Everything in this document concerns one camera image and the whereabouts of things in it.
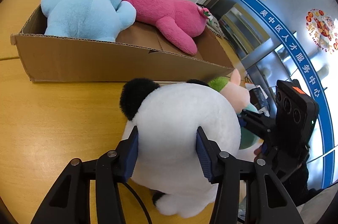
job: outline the blue plush toy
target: blue plush toy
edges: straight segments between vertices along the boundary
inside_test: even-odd
[[[45,35],[115,42],[135,22],[136,10],[122,0],[41,0]]]

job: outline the black and white plush toy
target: black and white plush toy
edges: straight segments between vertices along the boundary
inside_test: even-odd
[[[128,118],[123,139],[134,125],[139,132],[131,179],[158,191],[153,201],[160,213],[192,217],[214,202],[217,185],[203,175],[196,131],[201,126],[208,139],[236,156],[241,130],[227,99],[198,80],[160,87],[137,78],[125,84],[120,106]]]

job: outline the orange sticker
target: orange sticker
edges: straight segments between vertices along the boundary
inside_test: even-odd
[[[303,92],[303,91],[302,91],[300,88],[298,88],[298,87],[293,87],[293,89],[294,89],[295,91],[299,92],[299,93],[302,94],[302,95],[306,95],[306,93]]]

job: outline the new year sticker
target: new year sticker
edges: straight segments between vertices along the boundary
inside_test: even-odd
[[[338,50],[338,25],[319,9],[312,9],[306,16],[306,28],[315,44],[324,52]]]

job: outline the panda head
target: panda head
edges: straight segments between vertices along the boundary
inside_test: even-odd
[[[174,157],[182,149],[194,153],[199,126],[221,150],[233,155],[238,151],[241,133],[234,108],[202,81],[161,87],[150,79],[136,78],[123,87],[120,107],[138,127],[140,152],[161,149],[166,159],[170,151]]]

